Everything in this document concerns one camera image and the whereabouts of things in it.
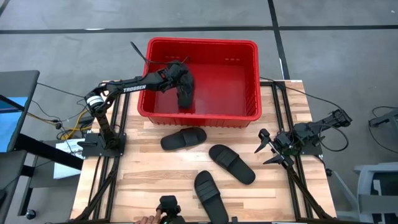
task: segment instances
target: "black camera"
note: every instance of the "black camera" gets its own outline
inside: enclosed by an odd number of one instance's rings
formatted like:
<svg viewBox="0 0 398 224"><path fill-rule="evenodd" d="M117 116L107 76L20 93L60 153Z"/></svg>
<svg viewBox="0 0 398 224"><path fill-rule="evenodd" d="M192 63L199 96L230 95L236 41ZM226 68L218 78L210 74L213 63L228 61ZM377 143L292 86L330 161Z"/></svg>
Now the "black camera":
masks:
<svg viewBox="0 0 398 224"><path fill-rule="evenodd" d="M181 208L177 205L177 199L174 195L161 196L160 205L156 210L160 209L166 216L160 219L160 224L186 224L184 218L178 215Z"/></svg>

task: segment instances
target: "blue screen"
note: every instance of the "blue screen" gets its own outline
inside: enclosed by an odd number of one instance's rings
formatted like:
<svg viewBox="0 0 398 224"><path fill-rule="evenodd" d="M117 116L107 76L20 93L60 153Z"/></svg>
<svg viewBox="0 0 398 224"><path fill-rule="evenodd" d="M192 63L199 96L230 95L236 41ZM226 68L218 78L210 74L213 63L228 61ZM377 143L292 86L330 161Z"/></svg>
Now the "blue screen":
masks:
<svg viewBox="0 0 398 224"><path fill-rule="evenodd" d="M24 106L27 97L8 97L17 104ZM8 144L15 133L22 112L0 113L0 152L7 152Z"/></svg>

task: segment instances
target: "person's fingers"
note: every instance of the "person's fingers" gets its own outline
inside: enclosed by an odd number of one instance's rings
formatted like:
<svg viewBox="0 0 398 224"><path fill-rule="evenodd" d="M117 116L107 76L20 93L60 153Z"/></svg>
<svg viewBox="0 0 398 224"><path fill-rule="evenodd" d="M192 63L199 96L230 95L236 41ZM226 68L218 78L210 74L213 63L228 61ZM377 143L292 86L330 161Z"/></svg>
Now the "person's fingers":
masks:
<svg viewBox="0 0 398 224"><path fill-rule="evenodd" d="M153 215L151 215L151 216L148 218L147 224L151 224L151 223L154 221L154 219L155 219L155 217L154 217Z"/></svg>
<svg viewBox="0 0 398 224"><path fill-rule="evenodd" d="M152 224L159 224L161 214L162 214L162 211L160 209L156 210L156 215L155 215L154 221L152 221Z"/></svg>
<svg viewBox="0 0 398 224"><path fill-rule="evenodd" d="M146 224L147 221L148 221L148 218L147 217L143 217L141 222L140 222L140 224Z"/></svg>

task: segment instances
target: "yellow wire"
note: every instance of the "yellow wire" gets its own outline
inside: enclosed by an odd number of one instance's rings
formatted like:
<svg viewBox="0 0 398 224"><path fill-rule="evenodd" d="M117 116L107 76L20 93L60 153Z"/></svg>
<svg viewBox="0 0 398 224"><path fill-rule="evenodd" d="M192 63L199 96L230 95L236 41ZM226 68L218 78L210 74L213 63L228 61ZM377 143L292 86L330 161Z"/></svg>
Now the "yellow wire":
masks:
<svg viewBox="0 0 398 224"><path fill-rule="evenodd" d="M79 120L81 119L81 117L82 117L85 113L87 113L87 111L88 111L88 110L85 110L85 111L81 112L81 114L79 115L79 117L78 117L77 120L76 120L76 125L75 125L75 127L72 128L72 129L69 129L69 130L72 130L72 132L71 132L70 134L65 133L65 134L61 135L61 139L62 139L62 140L70 139L70 138L74 135L74 133L76 132L76 130L80 130L80 129L77 128L77 126L79 125Z"/></svg>
<svg viewBox="0 0 398 224"><path fill-rule="evenodd" d="M84 110L83 112L80 113L80 115L79 115L79 117L78 117L78 119L77 119L77 121L76 121L76 125L75 125L74 128L65 128L65 130L67 130L67 131L72 131L72 132L71 132L70 134L67 134L67 137L65 137L66 134L63 134L63 135L61 136L61 139L63 139L63 140L70 139L76 131L91 129L91 126L85 127L85 128L81 128L81 129L80 129L80 128L77 128L77 126L79 125L79 120L81 119L81 117L82 117L85 113L87 113L87 111L88 111L88 110ZM55 126L55 125L56 125L55 123L50 122L50 121L47 121L47 120L45 120L45 119L42 119L42 118L40 118L40 117L38 117L38 116L36 116L36 115L34 115L34 114L28 113L28 115L31 116L31 117L33 117L33 118L35 118L35 119L38 119L38 120L40 120L40 121L43 121L43 122L45 122L45 123L47 123L47 124L51 124L52 126Z"/></svg>

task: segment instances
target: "gray concrete floor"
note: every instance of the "gray concrete floor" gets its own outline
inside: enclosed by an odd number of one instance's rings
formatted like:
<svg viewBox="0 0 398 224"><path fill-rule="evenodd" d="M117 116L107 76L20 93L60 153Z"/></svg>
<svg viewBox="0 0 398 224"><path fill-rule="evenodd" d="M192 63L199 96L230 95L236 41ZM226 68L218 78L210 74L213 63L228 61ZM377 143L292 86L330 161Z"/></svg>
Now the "gray concrete floor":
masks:
<svg viewBox="0 0 398 224"><path fill-rule="evenodd" d="M280 26L396 25L395 0L274 0ZM10 0L0 17L0 30L87 29L175 26L270 26L265 0ZM279 56L273 31L163 32L125 34L0 34L0 70L39 70L39 82L84 95L101 80L131 78L142 73L142 59L133 51L134 41L146 51L157 36L216 39L248 39L259 47L261 76L281 79ZM281 32L291 79L304 80L306 92L331 100L352 117L344 129L350 146L344 152L324 150L326 166L340 173L356 192L353 167L361 164L398 161L370 138L367 129L371 109L398 106L398 30L313 30ZM49 114L67 118L81 110L78 98L38 86L34 100ZM313 119L321 119L334 108L309 98ZM36 105L29 110L44 116ZM71 126L75 120L66 122ZM374 130L385 145L397 148L388 135L389 127ZM55 139L57 130L27 118L23 133L36 139ZM339 147L338 133L325 133L325 144ZM19 180L17 190L26 183ZM335 183L330 181L337 209L348 205ZM65 221L70 213L76 187L37 189L29 208L36 219L16 217L19 197L6 223Z"/></svg>

